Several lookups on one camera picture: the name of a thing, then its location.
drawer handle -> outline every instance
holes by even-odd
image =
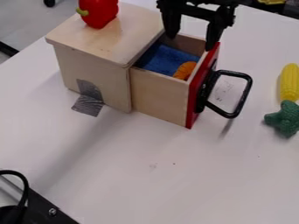
[[[207,100],[213,88],[215,87],[217,80],[221,75],[241,78],[247,81],[247,85],[243,91],[243,95],[240,97],[240,101],[236,109],[232,113],[226,112],[225,110],[217,107],[216,105],[212,104]],[[206,106],[209,109],[215,111],[217,114],[224,116],[225,118],[228,119],[236,118],[240,114],[241,110],[243,109],[243,106],[245,104],[245,101],[247,100],[252,85],[253,85],[253,79],[248,74],[236,73],[227,70],[218,70],[215,72],[213,71],[213,69],[211,69],[210,73],[205,78],[204,84],[202,85],[201,89],[199,89],[198,91],[197,106],[195,108],[196,113],[203,112]]]

duct tape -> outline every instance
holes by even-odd
[[[86,80],[77,80],[77,84],[81,96],[73,105],[72,110],[89,116],[98,116],[105,105],[100,89]]]

orange toy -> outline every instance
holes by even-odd
[[[194,61],[185,62],[178,68],[173,77],[183,81],[187,81],[196,65],[197,63]]]

wooden box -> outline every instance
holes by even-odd
[[[219,44],[205,52],[203,39],[177,35],[170,40],[163,33],[160,13],[120,3],[117,18],[105,28],[90,28],[74,15],[51,31],[46,41],[54,46],[67,88],[79,92],[77,80],[89,81],[112,108],[127,113],[134,108],[191,128],[198,116],[194,112],[198,89],[218,57]],[[188,80],[135,66],[156,41],[200,57]]]

red pepper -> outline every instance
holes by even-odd
[[[101,29],[118,13],[118,0],[79,0],[77,12],[89,26]]]

